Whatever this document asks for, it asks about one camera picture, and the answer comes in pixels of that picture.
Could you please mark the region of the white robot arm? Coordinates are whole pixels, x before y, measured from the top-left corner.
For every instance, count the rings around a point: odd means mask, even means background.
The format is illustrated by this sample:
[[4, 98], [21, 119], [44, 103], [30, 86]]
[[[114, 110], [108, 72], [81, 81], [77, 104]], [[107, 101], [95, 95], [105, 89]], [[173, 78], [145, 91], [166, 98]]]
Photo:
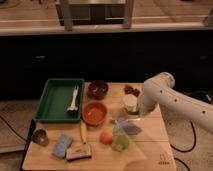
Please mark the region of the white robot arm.
[[138, 97], [138, 109], [142, 116], [152, 112], [157, 104], [179, 112], [213, 134], [213, 105], [191, 98], [173, 89], [174, 77], [161, 72], [142, 84]]

